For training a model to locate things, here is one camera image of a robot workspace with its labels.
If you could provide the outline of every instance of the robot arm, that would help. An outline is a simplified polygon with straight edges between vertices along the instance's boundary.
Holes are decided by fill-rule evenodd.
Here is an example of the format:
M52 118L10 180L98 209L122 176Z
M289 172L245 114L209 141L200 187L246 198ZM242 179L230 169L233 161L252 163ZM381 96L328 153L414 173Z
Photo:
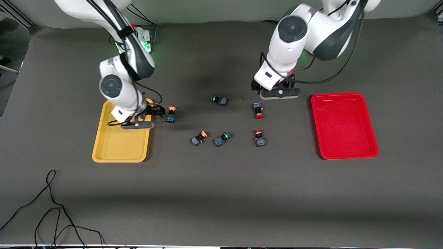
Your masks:
M124 53L102 61L99 66L99 89L115 105L112 111L115 119L119 123L125 123L151 108L133 81L150 77L155 68L154 60L140 43L128 19L119 10L127 7L131 0L55 2L66 14L102 26L116 42L124 45Z
M303 49L320 60L340 56L349 44L352 32L363 11L371 11L380 0L323 0L326 13L300 4L288 10L269 44L269 52L254 76L257 83L270 91L292 73Z

